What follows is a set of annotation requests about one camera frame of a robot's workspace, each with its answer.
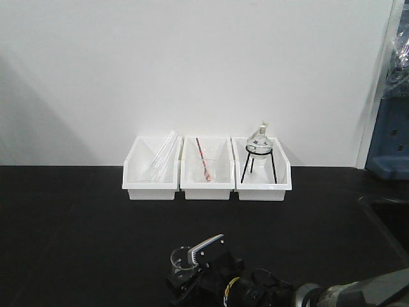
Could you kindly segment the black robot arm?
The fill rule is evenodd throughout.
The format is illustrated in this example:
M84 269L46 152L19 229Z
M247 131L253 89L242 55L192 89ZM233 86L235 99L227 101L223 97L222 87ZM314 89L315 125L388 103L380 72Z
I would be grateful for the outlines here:
M408 306L408 269L344 285L292 285L265 269L245 270L227 250L170 255L170 306Z

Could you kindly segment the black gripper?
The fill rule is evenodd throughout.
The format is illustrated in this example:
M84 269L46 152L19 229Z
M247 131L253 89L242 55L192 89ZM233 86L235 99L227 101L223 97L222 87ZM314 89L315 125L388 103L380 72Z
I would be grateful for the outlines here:
M223 306L228 282L239 277L245 269L244 260L226 252L209 267L197 265L197 271L188 281L166 277L169 306Z

